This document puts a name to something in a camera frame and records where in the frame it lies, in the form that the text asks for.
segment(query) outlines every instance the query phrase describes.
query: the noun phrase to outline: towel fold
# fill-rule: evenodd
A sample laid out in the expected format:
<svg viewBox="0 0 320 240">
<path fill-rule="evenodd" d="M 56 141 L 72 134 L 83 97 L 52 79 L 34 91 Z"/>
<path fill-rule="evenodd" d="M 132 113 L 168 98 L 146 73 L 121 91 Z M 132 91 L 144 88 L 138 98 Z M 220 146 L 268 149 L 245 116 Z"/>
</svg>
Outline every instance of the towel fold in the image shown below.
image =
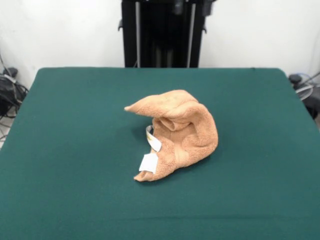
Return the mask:
<svg viewBox="0 0 320 240">
<path fill-rule="evenodd" d="M 153 135 L 162 143 L 155 174 L 141 171 L 136 181 L 155 181 L 209 156 L 218 145 L 215 121 L 208 109 L 185 90 L 147 96 L 124 108 L 153 117 Z"/>
</svg>

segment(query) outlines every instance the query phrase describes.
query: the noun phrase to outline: green felt surface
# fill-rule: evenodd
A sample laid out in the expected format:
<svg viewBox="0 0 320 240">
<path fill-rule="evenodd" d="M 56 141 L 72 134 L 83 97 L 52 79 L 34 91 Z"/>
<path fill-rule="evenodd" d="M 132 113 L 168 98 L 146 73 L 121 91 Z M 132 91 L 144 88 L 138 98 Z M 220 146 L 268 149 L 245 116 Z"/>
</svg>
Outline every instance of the green felt surface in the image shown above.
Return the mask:
<svg viewBox="0 0 320 240">
<path fill-rule="evenodd" d="M 219 146 L 133 180 L 148 117 L 185 89 Z M 320 134 L 278 69 L 41 69 L 0 152 L 0 240 L 318 240 Z"/>
</svg>

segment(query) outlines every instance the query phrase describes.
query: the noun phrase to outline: care label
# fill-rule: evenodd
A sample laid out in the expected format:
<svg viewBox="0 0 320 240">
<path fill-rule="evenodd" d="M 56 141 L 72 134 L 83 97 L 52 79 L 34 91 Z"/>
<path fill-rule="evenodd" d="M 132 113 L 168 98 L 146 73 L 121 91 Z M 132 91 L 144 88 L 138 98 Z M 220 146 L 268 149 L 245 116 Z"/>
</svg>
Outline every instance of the care label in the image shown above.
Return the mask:
<svg viewBox="0 0 320 240">
<path fill-rule="evenodd" d="M 152 172 L 153 174 L 156 173 L 156 168 L 157 168 L 157 164 L 158 164 L 158 156 L 156 153 L 149 153 L 149 154 L 145 154 L 139 171 L 148 171 L 148 172 Z"/>
<path fill-rule="evenodd" d="M 161 142 L 155 138 L 152 134 L 151 134 L 151 130 L 153 129 L 153 126 L 147 126 L 145 129 L 146 132 L 146 139 L 148 140 L 150 146 L 152 147 L 153 150 L 155 150 L 156 152 L 159 152 L 161 149 Z"/>
</svg>

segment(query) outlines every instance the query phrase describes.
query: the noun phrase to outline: black metal frame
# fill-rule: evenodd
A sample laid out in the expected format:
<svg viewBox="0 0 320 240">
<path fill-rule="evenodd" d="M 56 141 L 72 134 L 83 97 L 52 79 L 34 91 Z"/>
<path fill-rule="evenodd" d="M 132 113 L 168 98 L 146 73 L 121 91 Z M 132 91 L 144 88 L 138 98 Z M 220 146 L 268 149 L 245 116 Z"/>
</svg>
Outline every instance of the black metal frame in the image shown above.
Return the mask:
<svg viewBox="0 0 320 240">
<path fill-rule="evenodd" d="M 140 3 L 140 66 L 197 68 L 202 31 L 206 21 L 205 5 L 215 0 L 123 0 L 122 27 L 125 67 L 138 66 L 136 2 Z M 173 14 L 173 3 L 182 2 L 181 14 Z M 191 9 L 195 4 L 194 26 L 188 64 Z"/>
</svg>

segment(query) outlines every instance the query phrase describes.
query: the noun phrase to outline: white wall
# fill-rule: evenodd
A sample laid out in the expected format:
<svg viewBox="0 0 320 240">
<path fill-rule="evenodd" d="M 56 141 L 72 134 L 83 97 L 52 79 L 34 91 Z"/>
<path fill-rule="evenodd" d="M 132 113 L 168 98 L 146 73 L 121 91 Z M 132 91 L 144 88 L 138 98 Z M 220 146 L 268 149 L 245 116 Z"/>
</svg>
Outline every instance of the white wall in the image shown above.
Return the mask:
<svg viewBox="0 0 320 240">
<path fill-rule="evenodd" d="M 120 0 L 0 0 L 0 49 L 28 87 L 39 68 L 124 65 Z M 218 0 L 201 67 L 320 70 L 319 0 Z"/>
</svg>

